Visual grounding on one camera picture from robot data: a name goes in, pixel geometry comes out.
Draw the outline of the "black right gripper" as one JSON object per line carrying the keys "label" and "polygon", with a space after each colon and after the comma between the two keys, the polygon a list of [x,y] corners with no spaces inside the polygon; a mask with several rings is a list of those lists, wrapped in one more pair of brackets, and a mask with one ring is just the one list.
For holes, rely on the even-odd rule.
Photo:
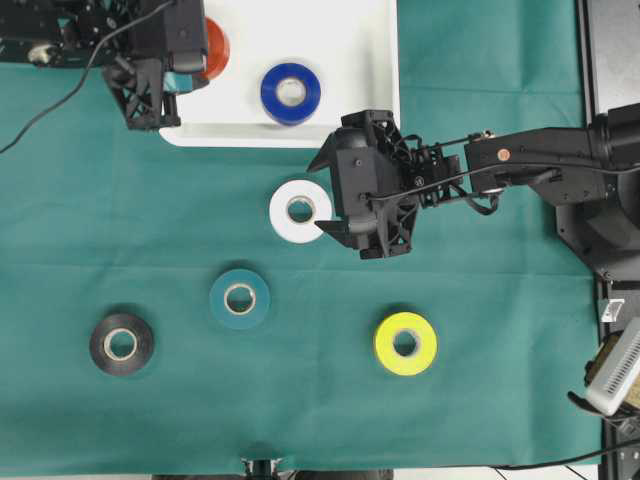
{"label": "black right gripper", "polygon": [[411,250],[417,200],[412,188],[409,147],[387,110],[363,110],[341,118],[307,167],[332,167],[340,220],[314,224],[362,259],[403,255]]}

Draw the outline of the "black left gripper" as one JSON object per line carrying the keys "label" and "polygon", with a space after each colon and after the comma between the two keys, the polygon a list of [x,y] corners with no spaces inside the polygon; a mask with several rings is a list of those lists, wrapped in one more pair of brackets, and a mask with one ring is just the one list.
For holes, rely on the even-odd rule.
{"label": "black left gripper", "polygon": [[126,1],[127,29],[103,68],[127,127],[178,127],[177,97],[209,84],[209,53],[202,1]]}

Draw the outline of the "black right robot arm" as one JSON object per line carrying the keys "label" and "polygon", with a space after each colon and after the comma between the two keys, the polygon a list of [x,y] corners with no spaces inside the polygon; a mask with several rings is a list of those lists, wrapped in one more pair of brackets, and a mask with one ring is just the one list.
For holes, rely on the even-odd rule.
{"label": "black right robot arm", "polygon": [[639,278],[639,108],[584,128],[541,128],[460,139],[462,155],[402,134],[388,110],[346,115],[310,164],[328,169],[336,216],[320,229],[364,259],[407,254],[422,208],[462,201],[494,213],[526,186],[556,211],[560,238],[605,281]]}

